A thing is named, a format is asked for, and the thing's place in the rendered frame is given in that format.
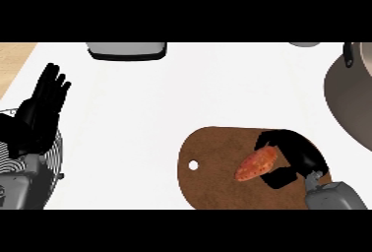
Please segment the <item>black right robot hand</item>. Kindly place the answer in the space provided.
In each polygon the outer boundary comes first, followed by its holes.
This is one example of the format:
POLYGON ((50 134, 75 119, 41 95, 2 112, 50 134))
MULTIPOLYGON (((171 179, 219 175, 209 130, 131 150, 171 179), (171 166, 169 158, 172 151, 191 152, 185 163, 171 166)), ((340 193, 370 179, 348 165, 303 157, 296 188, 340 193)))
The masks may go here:
POLYGON ((312 172, 320 176, 327 173, 324 157, 309 140, 295 131, 280 129, 264 131, 256 138, 253 149, 277 147, 289 162, 287 167, 277 167, 259 176, 271 189, 280 189, 292 183, 301 174, 306 177, 312 172))

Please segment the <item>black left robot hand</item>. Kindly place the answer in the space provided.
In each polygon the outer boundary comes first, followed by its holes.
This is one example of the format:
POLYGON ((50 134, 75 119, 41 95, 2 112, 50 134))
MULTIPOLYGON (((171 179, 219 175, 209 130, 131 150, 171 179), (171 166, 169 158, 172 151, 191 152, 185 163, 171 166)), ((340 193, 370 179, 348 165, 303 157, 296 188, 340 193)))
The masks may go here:
POLYGON ((48 151, 69 87, 58 66, 48 63, 33 94, 23 100, 14 116, 0 113, 0 142, 7 145, 8 158, 48 151))

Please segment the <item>orange sweet potato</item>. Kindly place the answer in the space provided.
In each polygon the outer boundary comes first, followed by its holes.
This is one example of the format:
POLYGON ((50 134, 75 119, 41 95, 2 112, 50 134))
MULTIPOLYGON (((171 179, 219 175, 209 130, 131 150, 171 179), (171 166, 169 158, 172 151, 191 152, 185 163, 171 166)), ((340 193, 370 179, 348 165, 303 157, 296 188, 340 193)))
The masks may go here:
POLYGON ((277 153, 274 147, 265 146, 255 150, 237 166, 233 179, 241 182, 265 174, 272 168, 275 159, 277 153))

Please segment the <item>brown wooden cutting board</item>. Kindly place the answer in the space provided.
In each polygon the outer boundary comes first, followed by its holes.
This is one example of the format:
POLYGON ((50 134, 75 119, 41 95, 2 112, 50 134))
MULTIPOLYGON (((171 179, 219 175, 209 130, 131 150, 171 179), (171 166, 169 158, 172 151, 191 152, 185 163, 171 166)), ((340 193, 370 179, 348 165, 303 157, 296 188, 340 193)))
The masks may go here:
POLYGON ((178 152, 177 179, 194 209, 305 210, 305 178, 271 189, 259 177, 233 179, 256 138, 268 129, 205 127, 185 138, 178 152))

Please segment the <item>grey metal pot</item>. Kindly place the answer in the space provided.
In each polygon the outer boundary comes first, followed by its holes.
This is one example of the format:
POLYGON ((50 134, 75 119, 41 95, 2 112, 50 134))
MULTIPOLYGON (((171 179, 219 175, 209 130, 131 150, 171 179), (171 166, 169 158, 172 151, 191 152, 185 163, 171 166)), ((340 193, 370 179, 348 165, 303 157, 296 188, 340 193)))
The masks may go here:
POLYGON ((343 131, 372 152, 372 42, 346 42, 324 74, 324 101, 343 131))

